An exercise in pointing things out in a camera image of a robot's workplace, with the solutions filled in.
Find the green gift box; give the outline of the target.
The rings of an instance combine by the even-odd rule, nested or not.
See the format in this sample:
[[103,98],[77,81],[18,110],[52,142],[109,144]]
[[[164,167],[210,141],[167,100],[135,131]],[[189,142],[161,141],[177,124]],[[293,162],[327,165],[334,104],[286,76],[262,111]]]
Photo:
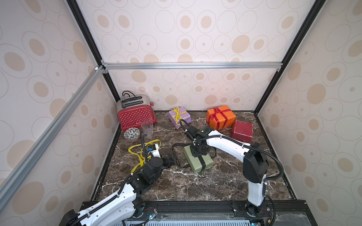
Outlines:
[[194,173],[202,172],[213,166],[213,159],[209,154],[193,156],[190,146],[184,148],[184,154]]

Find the black ribbon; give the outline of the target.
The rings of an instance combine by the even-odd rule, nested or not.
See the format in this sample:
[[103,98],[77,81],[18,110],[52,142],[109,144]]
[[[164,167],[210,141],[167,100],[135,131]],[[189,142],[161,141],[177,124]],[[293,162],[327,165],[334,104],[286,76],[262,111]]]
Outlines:
[[[192,144],[176,143],[176,144],[173,144],[173,146],[172,146],[173,160],[174,160],[175,164],[181,169],[186,169],[186,168],[190,167],[190,165],[188,163],[184,164],[184,165],[181,165],[179,159],[177,158],[177,155],[176,155],[176,152],[174,151],[174,149],[177,148],[177,147],[185,148],[186,146],[191,146],[191,145]],[[216,148],[215,148],[215,154],[213,156],[211,156],[211,158],[214,159],[216,156],[217,156],[217,151],[216,151]]]

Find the dark red gift box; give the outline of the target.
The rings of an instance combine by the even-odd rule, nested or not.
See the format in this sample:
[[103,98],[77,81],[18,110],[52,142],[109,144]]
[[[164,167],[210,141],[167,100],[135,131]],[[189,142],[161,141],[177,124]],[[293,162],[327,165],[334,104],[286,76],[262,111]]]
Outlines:
[[232,126],[231,138],[250,143],[253,138],[253,124],[236,120]]

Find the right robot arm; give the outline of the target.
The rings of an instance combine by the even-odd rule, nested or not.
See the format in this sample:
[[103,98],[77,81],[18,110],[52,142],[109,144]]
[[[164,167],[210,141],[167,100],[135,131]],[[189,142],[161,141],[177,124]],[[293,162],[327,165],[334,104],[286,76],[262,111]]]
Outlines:
[[173,147],[184,147],[184,155],[188,161],[180,168],[191,167],[194,173],[209,169],[213,165],[210,148],[220,149],[243,163],[243,175],[248,181],[247,213],[256,217],[265,207],[266,184],[284,175],[282,163],[272,154],[257,145],[241,142],[220,132],[205,127],[199,130],[185,120],[180,120],[185,136],[190,144],[174,144]]

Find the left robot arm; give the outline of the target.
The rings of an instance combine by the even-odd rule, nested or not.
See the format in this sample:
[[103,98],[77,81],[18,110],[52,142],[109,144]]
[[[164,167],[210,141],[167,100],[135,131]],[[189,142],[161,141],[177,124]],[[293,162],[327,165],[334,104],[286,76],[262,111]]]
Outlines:
[[161,177],[163,170],[176,165],[175,155],[161,157],[157,149],[146,147],[145,136],[141,136],[141,147],[145,163],[128,175],[122,186],[102,201],[76,213],[67,212],[61,226],[112,226],[133,215],[142,215],[145,204],[140,196],[148,192]]

